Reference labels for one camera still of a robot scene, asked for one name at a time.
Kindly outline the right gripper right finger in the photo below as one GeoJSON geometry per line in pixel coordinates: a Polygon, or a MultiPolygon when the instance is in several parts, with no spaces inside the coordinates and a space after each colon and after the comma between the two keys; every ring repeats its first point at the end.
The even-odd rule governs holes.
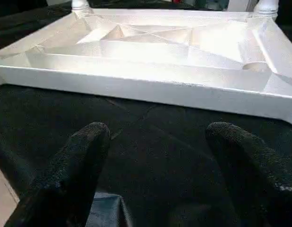
{"type": "Polygon", "coordinates": [[[206,142],[246,227],[292,227],[292,157],[228,122],[206,128],[206,142]]]}

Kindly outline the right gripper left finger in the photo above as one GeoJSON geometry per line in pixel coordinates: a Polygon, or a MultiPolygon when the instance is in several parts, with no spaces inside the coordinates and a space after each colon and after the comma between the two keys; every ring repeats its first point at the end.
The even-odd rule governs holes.
{"type": "Polygon", "coordinates": [[[70,136],[28,186],[5,226],[83,227],[110,140],[110,130],[102,122],[70,136]]]}

